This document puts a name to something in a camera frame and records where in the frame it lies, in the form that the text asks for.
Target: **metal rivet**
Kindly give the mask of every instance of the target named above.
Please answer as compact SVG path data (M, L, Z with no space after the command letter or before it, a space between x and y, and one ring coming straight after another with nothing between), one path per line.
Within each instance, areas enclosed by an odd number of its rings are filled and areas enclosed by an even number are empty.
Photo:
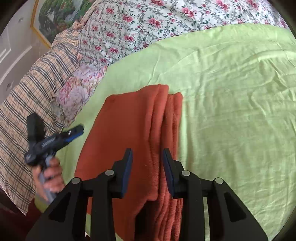
M182 175L187 177L190 175L190 171L184 170L184 171L182 171Z
M106 176L112 176L114 174L114 171L113 170L107 170L105 171L105 175Z
M80 183L80 178L75 177L75 178L72 179L71 182L72 182L73 184L78 184L78 183Z
M218 184L222 184L222 183L224 183L224 180L222 178L217 177L215 179L215 182L218 183Z

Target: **green bed sheet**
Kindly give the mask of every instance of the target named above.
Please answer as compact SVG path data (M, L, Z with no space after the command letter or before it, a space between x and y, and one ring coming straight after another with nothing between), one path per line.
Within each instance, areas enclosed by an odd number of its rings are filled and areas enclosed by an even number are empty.
M271 240L296 205L295 66L296 40L274 26L223 26L158 41L108 68L72 124L82 123L85 134L57 154L63 177L74 177L109 95L167 84L184 97L183 166L200 178L222 177Z

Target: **landscape painting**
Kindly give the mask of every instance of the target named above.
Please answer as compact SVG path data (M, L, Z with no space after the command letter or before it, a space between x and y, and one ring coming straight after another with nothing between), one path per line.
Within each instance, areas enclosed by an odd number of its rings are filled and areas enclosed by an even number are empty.
M95 0L36 0L31 27L51 46L56 35L80 20Z

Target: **fabric fold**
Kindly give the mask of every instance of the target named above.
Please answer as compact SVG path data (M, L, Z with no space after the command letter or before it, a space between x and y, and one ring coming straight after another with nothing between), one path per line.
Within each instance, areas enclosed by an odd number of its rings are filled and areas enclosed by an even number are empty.
M113 199L116 233L124 240L178 240L182 201L172 199L161 162L163 148L177 157L182 95L167 85L109 96L81 151L75 176L95 178L133 149L124 199ZM91 213L89 200L88 213Z

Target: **plaid fabric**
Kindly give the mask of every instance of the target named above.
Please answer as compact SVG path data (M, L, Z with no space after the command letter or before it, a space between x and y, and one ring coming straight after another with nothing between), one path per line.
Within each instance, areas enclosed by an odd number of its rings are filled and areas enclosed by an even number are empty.
M52 113L50 101L79 66L78 34L71 28L58 34L50 51L0 105L0 185L23 213L35 194L31 169L24 162L29 149L26 118L36 112L44 120L46 136L61 132L62 120Z

